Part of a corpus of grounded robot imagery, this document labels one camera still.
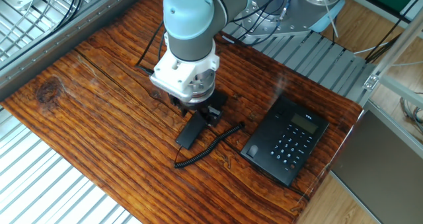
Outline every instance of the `black cord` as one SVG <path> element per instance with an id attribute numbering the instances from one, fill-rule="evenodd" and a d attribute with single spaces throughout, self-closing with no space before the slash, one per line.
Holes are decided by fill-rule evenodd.
<path id="1" fill-rule="evenodd" d="M 70 6 L 69 6 L 69 8 L 68 8 L 68 10 L 67 10 L 67 12 L 65 14 L 65 16 L 60 20 L 58 26 L 54 30 L 58 30 L 62 26 L 62 24 L 65 22 L 65 20 L 69 16 L 69 13 L 71 13 L 74 4 L 75 4 L 75 0 L 72 0 L 72 2 L 70 4 Z"/>
<path id="2" fill-rule="evenodd" d="M 235 132 L 237 132 L 238 130 L 242 129 L 245 127 L 245 124 L 243 122 L 241 122 L 240 124 L 236 125 L 235 127 L 231 128 L 230 130 L 227 130 L 226 132 L 224 132 L 223 134 L 219 135 L 218 137 L 216 137 L 214 139 L 214 141 L 209 145 L 209 147 L 207 147 L 207 149 L 203 152 L 201 152 L 200 154 L 186 160 L 183 162 L 177 162 L 176 159 L 178 158 L 178 153 L 176 154 L 176 157 L 174 158 L 174 167 L 175 168 L 184 168 L 187 167 L 188 165 L 192 165 L 195 162 L 199 161 L 200 159 L 203 159 L 204 157 L 206 157 L 207 155 L 209 155 L 217 146 L 217 144 L 219 144 L 219 142 L 223 139 L 225 139 L 226 137 L 229 137 L 230 135 L 234 134 Z"/>
<path id="3" fill-rule="evenodd" d="M 74 10 L 74 12 L 72 13 L 72 16 L 69 18 L 69 20 L 72 20 L 73 18 L 75 18 L 76 14 L 78 13 L 79 9 L 81 8 L 82 1 L 83 0 L 78 1 L 78 5 L 77 5 L 76 9 Z"/>
<path id="4" fill-rule="evenodd" d="M 238 22 L 233 22 L 233 24 L 235 24 L 235 25 L 237 25 L 237 26 L 239 26 L 241 28 L 244 28 L 244 30 L 248 30 L 245 26 L 239 24 Z"/>
<path id="5" fill-rule="evenodd" d="M 381 57 L 385 52 L 387 52 L 389 49 L 391 49 L 392 45 L 398 40 L 399 36 L 401 34 L 397 35 L 396 37 L 394 37 L 391 41 L 389 41 L 387 44 L 385 44 L 384 46 L 381 46 L 380 48 L 378 48 L 375 53 L 373 55 L 371 55 L 367 61 L 368 63 L 373 63 L 375 62 L 379 57 Z"/>
<path id="6" fill-rule="evenodd" d="M 246 18 L 250 17 L 251 15 L 254 15 L 255 13 L 259 12 L 260 10 L 263 10 L 263 11 L 264 11 L 264 10 L 265 10 L 264 8 L 267 8 L 267 6 L 268 6 L 271 2 L 273 2 L 273 0 L 269 0 L 269 1 L 268 1 L 267 3 L 265 3 L 263 6 L 259 7 L 257 10 L 255 10 L 254 12 L 252 12 L 252 13 L 250 13 L 250 14 L 246 15 L 246 16 L 243 16 L 243 17 L 241 17 L 241 18 L 239 18 L 239 19 L 233 19 L 233 20 L 232 20 L 232 22 L 237 22 L 237 21 L 240 21 L 240 20 L 246 19 Z"/>
<path id="7" fill-rule="evenodd" d="M 142 66 L 142 65 L 140 65 L 141 64 L 141 62 L 143 61 L 143 59 L 144 59 L 144 57 L 145 57 L 145 55 L 147 54 L 147 52 L 148 52 L 148 49 L 150 48 L 150 46 L 152 45 L 152 43 L 153 43 L 153 41 L 154 41 L 154 38 L 157 36 L 157 33 L 159 33 L 159 31 L 160 31 L 160 28 L 163 26 L 163 21 L 161 21 L 160 22 L 160 25 L 159 25 L 159 27 L 156 29 L 156 31 L 154 32 L 154 34 L 153 34 L 153 36 L 151 37 L 151 39 L 150 39 L 150 42 L 148 43 L 148 45 L 147 45 L 147 47 L 146 47 L 146 49 L 144 50 L 144 52 L 143 52 L 143 54 L 141 55 L 141 57 L 139 58 L 139 60 L 137 61 L 137 63 L 135 64 L 135 68 L 138 68 L 138 69 L 142 69 L 144 72 L 146 72 L 148 75 L 152 75 L 152 74 L 154 74 L 154 70 L 152 70 L 152 69 L 148 69 L 148 68 L 145 68 L 144 66 Z"/>
<path id="8" fill-rule="evenodd" d="M 263 9 L 263 11 L 260 13 L 260 15 L 258 16 L 257 20 L 254 22 L 254 24 L 251 26 L 250 30 L 246 30 L 244 32 L 244 34 L 240 35 L 237 40 L 240 40 L 241 38 L 243 38 L 245 35 L 247 35 L 258 23 L 258 21 L 260 20 L 260 17 L 263 15 L 264 11 L 267 9 L 267 6 Z"/>
<path id="9" fill-rule="evenodd" d="M 277 11 L 279 11 L 283 6 L 284 6 L 284 3 L 285 3 L 285 0 L 282 0 L 282 3 L 280 4 L 280 6 L 275 10 L 275 11 L 273 11 L 273 12 L 271 12 L 271 13 L 269 13 L 269 14 L 267 14 L 267 16 L 265 16 L 263 19 L 262 19 L 262 21 L 256 26 L 256 28 L 255 28 L 255 30 L 264 22 L 264 20 L 266 20 L 270 15 L 273 15 L 275 12 L 277 12 Z M 257 20 L 256 20 L 256 22 L 255 22 L 255 24 L 258 22 L 258 20 L 260 19 L 260 17 L 261 17 L 261 15 L 263 14 L 263 12 L 264 12 L 264 10 L 262 11 L 262 13 L 260 14 L 260 16 L 258 16 L 258 18 L 257 18 Z M 251 44 L 246 44 L 246 46 L 255 46 L 255 45 L 257 45 L 257 44 L 260 44 L 260 43 L 262 43 L 262 42 L 264 42 L 264 41 L 266 41 L 267 39 L 269 39 L 271 36 L 273 36 L 273 34 L 275 33 L 275 31 L 278 29 L 278 27 L 279 27 L 279 25 L 280 25 L 280 22 L 278 22 L 277 23 L 277 25 L 275 26 L 275 29 L 273 29 L 273 31 L 272 31 L 272 33 L 270 33 L 269 35 L 267 35 L 267 37 L 265 37 L 265 39 L 263 39 L 263 40 L 261 40 L 261 41 L 257 41 L 257 42 L 254 42 L 254 43 L 251 43 Z M 239 39 L 241 39 L 243 36 L 245 36 L 245 35 L 247 35 L 247 33 L 248 33 L 248 31 L 246 31 L 242 36 L 240 36 L 240 37 L 238 37 L 237 38 L 237 40 L 239 40 Z"/>
<path id="10" fill-rule="evenodd" d="M 161 35 L 161 40 L 160 40 L 160 45 L 159 45 L 159 53 L 157 54 L 157 63 L 160 61 L 161 59 L 161 48 L 163 46 L 163 40 L 165 40 L 165 33 L 166 33 L 166 28 L 163 31 L 163 34 Z"/>
<path id="11" fill-rule="evenodd" d="M 419 0 L 414 0 L 414 2 L 411 4 L 411 6 L 405 11 L 405 13 L 400 17 L 400 19 L 397 21 L 397 23 L 395 23 L 395 25 L 390 29 L 390 31 L 383 37 L 383 39 L 378 43 L 378 45 L 376 47 L 374 47 L 372 49 L 372 51 L 367 55 L 367 57 L 365 58 L 365 62 L 369 63 L 370 60 L 369 58 L 373 55 L 374 51 L 380 47 L 380 45 L 386 40 L 386 38 L 394 31 L 394 29 L 398 26 L 398 24 L 405 19 L 405 16 L 407 15 L 407 13 L 411 10 L 411 8 L 413 8 L 413 6 L 418 2 Z"/>

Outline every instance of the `wire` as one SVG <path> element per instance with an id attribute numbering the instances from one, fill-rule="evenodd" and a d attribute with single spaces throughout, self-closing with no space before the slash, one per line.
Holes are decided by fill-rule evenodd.
<path id="1" fill-rule="evenodd" d="M 264 22 L 264 20 L 266 20 L 270 15 L 272 15 L 273 13 L 275 13 L 275 12 L 277 12 L 277 11 L 279 11 L 281 8 L 282 8 L 282 6 L 284 5 L 284 2 L 285 2 L 285 0 L 283 0 L 282 1 L 282 3 L 281 3 L 281 5 L 279 6 L 279 8 L 277 8 L 275 11 L 273 11 L 273 12 L 271 12 L 271 13 L 269 13 L 269 14 L 267 14 L 267 16 L 265 16 L 263 19 L 262 19 L 262 21 L 254 28 L 254 26 L 255 26 L 255 24 L 258 22 L 258 20 L 260 20 L 260 18 L 261 18 L 261 16 L 263 15 L 263 13 L 264 13 L 264 11 L 266 10 L 266 8 L 267 8 L 267 6 L 262 10 L 262 12 L 260 13 L 260 15 L 258 16 L 258 18 L 257 18 L 257 20 L 256 20 L 256 22 L 251 26 L 251 28 L 250 28 L 250 30 L 247 30 L 244 34 L 242 34 L 241 36 L 239 36 L 238 38 L 237 38 L 237 40 L 239 41 L 242 37 L 244 37 L 245 35 L 247 35 L 253 28 L 254 28 L 254 30 L 256 30 L 257 28 L 258 28 L 258 26 L 260 26 L 263 22 Z M 278 29 L 278 26 L 280 25 L 280 22 L 278 22 L 277 23 L 277 25 L 276 25 L 276 27 L 275 27 L 275 29 L 273 30 L 273 32 L 271 33 L 271 34 L 269 34 L 264 40 L 261 40 L 260 42 L 255 42 L 255 43 L 252 43 L 252 44 L 246 44 L 246 46 L 255 46 L 255 45 L 257 45 L 257 44 L 259 44 L 259 43 L 262 43 L 262 42 L 264 42 L 265 40 L 267 40 L 267 39 L 269 39 L 274 33 L 275 33 L 275 31 Z"/>
<path id="2" fill-rule="evenodd" d="M 385 52 L 387 52 L 389 49 L 391 49 L 392 45 L 398 40 L 399 36 L 401 34 L 394 37 L 391 41 L 389 41 L 386 45 L 379 48 L 373 55 L 371 55 L 367 59 L 367 63 L 373 63 L 375 62 L 380 56 L 382 56 Z"/>
<path id="3" fill-rule="evenodd" d="M 186 161 L 183 161 L 183 162 L 177 162 L 176 161 L 177 158 L 178 158 L 178 155 L 179 155 L 179 151 L 180 151 L 180 148 L 179 148 L 179 151 L 176 154 L 176 157 L 174 158 L 174 167 L 175 168 L 184 168 L 184 167 L 187 167 L 188 165 L 192 165 L 195 162 L 203 159 L 204 157 L 208 156 L 217 147 L 217 145 L 219 144 L 220 141 L 224 140 L 226 137 L 229 137 L 230 135 L 234 134 L 235 132 L 239 131 L 240 129 L 242 129 L 244 127 L 245 127 L 245 124 L 243 122 L 240 122 L 235 127 L 227 130 L 223 134 L 216 137 L 214 139 L 214 141 L 209 145 L 209 147 L 207 147 L 207 149 L 205 151 L 203 151 L 200 154 L 197 154 L 196 156 L 194 156 L 194 157 L 192 157 L 192 158 L 190 158 Z"/>
<path id="4" fill-rule="evenodd" d="M 159 45 L 159 53 L 157 54 L 157 63 L 161 59 L 161 48 L 163 46 L 163 40 L 165 40 L 165 33 L 166 33 L 166 28 L 164 29 L 163 34 L 161 35 L 161 40 L 160 40 L 160 45 Z"/>
<path id="5" fill-rule="evenodd" d="M 69 18 L 69 20 L 72 20 L 73 18 L 75 18 L 76 14 L 78 13 L 79 9 L 81 8 L 82 1 L 83 0 L 78 1 L 78 5 L 77 5 L 76 9 L 74 10 L 74 12 L 72 13 L 72 16 Z"/>
<path id="6" fill-rule="evenodd" d="M 394 64 L 394 66 L 417 65 L 419 63 L 423 63 L 423 61 L 417 61 L 417 62 L 412 62 L 412 63 L 404 63 L 404 64 Z"/>
<path id="7" fill-rule="evenodd" d="M 67 10 L 67 12 L 65 14 L 65 16 L 63 16 L 63 18 L 60 20 L 60 22 L 58 23 L 58 25 L 54 28 L 54 31 L 58 30 L 62 26 L 62 24 L 67 20 L 69 14 L 72 11 L 72 8 L 73 8 L 74 4 L 75 4 L 75 0 L 72 0 L 72 2 L 70 4 L 70 6 L 69 6 L 69 8 L 68 8 L 68 10 Z"/>
<path id="8" fill-rule="evenodd" d="M 148 69 L 148 68 L 146 68 L 146 67 L 144 67 L 144 66 L 142 66 L 142 65 L 140 65 L 141 64 L 141 62 L 143 61 L 143 59 L 144 59 L 144 57 L 145 57 L 145 55 L 147 54 L 147 52 L 148 52 L 148 49 L 150 48 L 150 46 L 152 45 L 152 43 L 153 43 L 153 41 L 154 41 L 154 38 L 157 36 L 157 33 L 159 33 L 159 31 L 160 31 L 160 28 L 163 26 L 163 21 L 161 21 L 160 22 L 160 25 L 159 25 L 159 27 L 156 29 L 156 31 L 154 32 L 154 34 L 153 34 L 153 36 L 151 37 L 151 39 L 150 39 L 150 42 L 148 43 L 148 45 L 147 45 L 147 47 L 146 47 L 146 49 L 144 50 L 144 52 L 143 52 L 143 54 L 141 55 L 141 57 L 139 58 L 139 60 L 137 61 L 137 63 L 135 64 L 135 68 L 138 68 L 138 69 L 142 69 L 144 72 L 146 72 L 148 75 L 152 75 L 152 74 L 154 74 L 154 70 L 152 70 L 152 69 Z"/>
<path id="9" fill-rule="evenodd" d="M 233 24 L 235 24 L 235 25 L 237 25 L 237 26 L 239 26 L 241 28 L 244 28 L 244 30 L 248 30 L 245 26 L 243 26 L 243 25 L 241 25 L 241 24 L 239 24 L 237 22 L 233 22 Z"/>
<path id="10" fill-rule="evenodd" d="M 336 26 L 335 26 L 335 22 L 332 18 L 332 15 L 330 14 L 330 11 L 329 11 L 328 2 L 326 0 L 323 0 L 323 2 L 325 3 L 326 10 L 328 11 L 328 16 L 329 16 L 329 19 L 330 19 L 330 23 L 332 23 L 333 30 L 335 31 L 335 36 L 339 37 L 338 31 L 337 31 Z"/>
<path id="11" fill-rule="evenodd" d="M 370 60 L 369 58 L 373 55 L 374 51 L 376 50 L 376 48 L 380 47 L 380 45 L 386 40 L 386 38 L 388 38 L 388 36 L 394 31 L 394 29 L 398 26 L 398 24 L 405 19 L 405 16 L 407 15 L 407 13 L 411 10 L 411 8 L 413 8 L 413 6 L 418 2 L 419 0 L 414 0 L 414 2 L 410 5 L 410 7 L 404 12 L 404 14 L 400 17 L 400 19 L 397 21 L 397 23 L 395 23 L 395 25 L 390 29 L 390 31 L 383 37 L 383 39 L 376 45 L 376 47 L 374 49 L 372 49 L 372 51 L 367 55 L 367 57 L 365 58 L 366 63 L 369 63 Z"/>
<path id="12" fill-rule="evenodd" d="M 257 24 L 258 20 L 260 20 L 260 17 L 263 15 L 264 11 L 267 9 L 267 6 L 263 9 L 263 11 L 258 16 L 257 20 L 254 22 L 254 24 L 251 26 L 250 30 L 246 30 L 244 34 L 240 35 L 237 40 L 239 41 L 241 38 L 243 38 L 245 35 L 247 35 Z"/>
<path id="13" fill-rule="evenodd" d="M 283 19 L 284 19 L 285 15 L 286 15 L 286 12 L 288 11 L 289 4 L 290 4 L 290 3 L 291 3 L 291 0 L 287 0 L 287 1 L 286 1 L 286 4 L 285 4 L 284 9 L 283 9 L 283 10 L 282 10 L 282 12 L 280 13 L 279 20 L 283 20 Z"/>
<path id="14" fill-rule="evenodd" d="M 389 43 L 389 42 L 385 42 L 385 43 L 381 44 L 380 46 L 384 46 L 384 45 L 386 45 L 386 44 L 388 44 L 388 43 Z M 377 47 L 375 46 L 375 47 L 368 48 L 368 49 L 365 49 L 365 50 L 362 50 L 362 51 L 359 51 L 359 52 L 354 52 L 354 55 L 356 55 L 356 54 L 360 54 L 360 53 L 363 53 L 363 52 L 368 52 L 368 51 L 370 51 L 370 50 L 372 50 L 372 49 L 374 49 L 374 48 L 377 48 Z"/>
<path id="15" fill-rule="evenodd" d="M 23 14 L 23 16 L 18 20 L 17 23 L 15 23 L 12 28 L 10 29 L 10 31 L 5 35 L 5 37 L 0 41 L 0 45 L 6 40 L 6 38 L 9 37 L 9 35 L 13 32 L 13 30 L 24 20 L 24 18 L 28 15 L 29 10 L 31 9 L 31 7 L 34 4 L 34 0 L 31 0 L 31 2 L 29 3 L 29 7 L 28 10 L 26 10 L 26 12 Z"/>
<path id="16" fill-rule="evenodd" d="M 262 22 L 264 22 L 264 20 L 266 20 L 270 15 L 273 15 L 274 13 L 276 13 L 277 11 L 279 11 L 283 6 L 284 6 L 285 0 L 282 0 L 282 3 L 280 4 L 280 6 L 273 12 L 271 12 L 270 14 L 267 14 L 267 16 L 264 17 L 264 19 L 256 26 L 255 30 L 258 28 L 258 26 L 260 26 L 262 24 Z"/>
<path id="17" fill-rule="evenodd" d="M 246 15 L 246 16 L 243 16 L 243 17 L 241 17 L 241 18 L 239 18 L 239 19 L 233 19 L 233 20 L 232 20 L 232 22 L 237 22 L 237 21 L 240 21 L 240 20 L 246 19 L 246 18 L 250 17 L 251 15 L 254 15 L 255 13 L 259 12 L 260 10 L 264 11 L 264 10 L 265 10 L 264 8 L 267 8 L 267 6 L 268 6 L 271 2 L 273 2 L 273 0 L 269 0 L 267 3 L 263 4 L 263 6 L 259 7 L 257 10 L 255 10 L 254 12 L 252 12 L 252 13 L 250 13 L 250 14 Z"/>
<path id="18" fill-rule="evenodd" d="M 334 25 L 336 26 L 336 20 L 338 19 L 338 16 L 334 19 Z M 332 42 L 335 43 L 335 28 L 332 28 Z"/>
<path id="19" fill-rule="evenodd" d="M 413 112 L 411 112 L 409 101 L 405 100 L 405 98 L 401 97 L 399 99 L 399 102 L 401 104 L 401 108 L 404 112 L 404 115 L 408 118 L 410 118 L 417 126 L 417 128 L 420 130 L 421 133 L 423 133 L 423 121 L 417 116 L 417 113 L 422 111 L 419 107 L 416 107 Z"/>

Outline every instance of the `wooden table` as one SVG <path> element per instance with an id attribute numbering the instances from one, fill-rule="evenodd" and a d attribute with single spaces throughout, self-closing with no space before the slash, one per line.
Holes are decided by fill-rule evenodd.
<path id="1" fill-rule="evenodd" d="M 229 95 L 223 118 L 178 159 L 240 121 L 247 127 L 195 165 L 174 169 L 174 140 L 191 114 L 182 118 L 133 68 L 162 19 L 161 4 L 141 0 L 1 105 L 143 223 L 295 222 L 362 108 L 252 48 L 218 43 L 216 89 Z M 144 66 L 157 62 L 159 40 Z M 291 188 L 239 154 L 280 93 L 330 122 Z"/>

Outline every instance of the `floor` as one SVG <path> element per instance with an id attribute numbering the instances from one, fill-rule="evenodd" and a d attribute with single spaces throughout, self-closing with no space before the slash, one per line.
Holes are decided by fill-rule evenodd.
<path id="1" fill-rule="evenodd" d="M 355 1 L 346 0 L 346 6 L 337 20 L 336 28 L 340 37 L 336 39 L 336 43 L 353 52 L 365 50 L 376 46 L 392 26 L 393 23 Z M 388 39 L 390 40 L 402 31 L 401 28 L 395 29 Z M 323 32 L 323 35 L 332 38 L 332 28 L 329 27 Z M 417 38 L 396 63 L 423 61 L 422 50 L 423 40 Z M 359 54 L 362 57 L 366 55 L 367 53 Z M 423 91 L 422 64 L 394 66 L 390 68 L 387 75 L 395 78 L 411 90 Z M 423 141 L 422 133 L 410 119 L 404 116 L 399 104 L 400 96 L 383 86 L 379 86 L 371 99 L 404 126 L 415 138 Z M 376 222 L 333 177 L 328 176 L 297 223 L 370 224 Z"/>

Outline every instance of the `metal bracket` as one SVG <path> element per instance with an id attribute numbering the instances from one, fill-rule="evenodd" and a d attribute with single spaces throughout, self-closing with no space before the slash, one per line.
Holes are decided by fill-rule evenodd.
<path id="1" fill-rule="evenodd" d="M 378 84 L 380 78 L 378 75 L 370 75 L 363 85 L 363 89 L 367 91 L 372 91 Z"/>

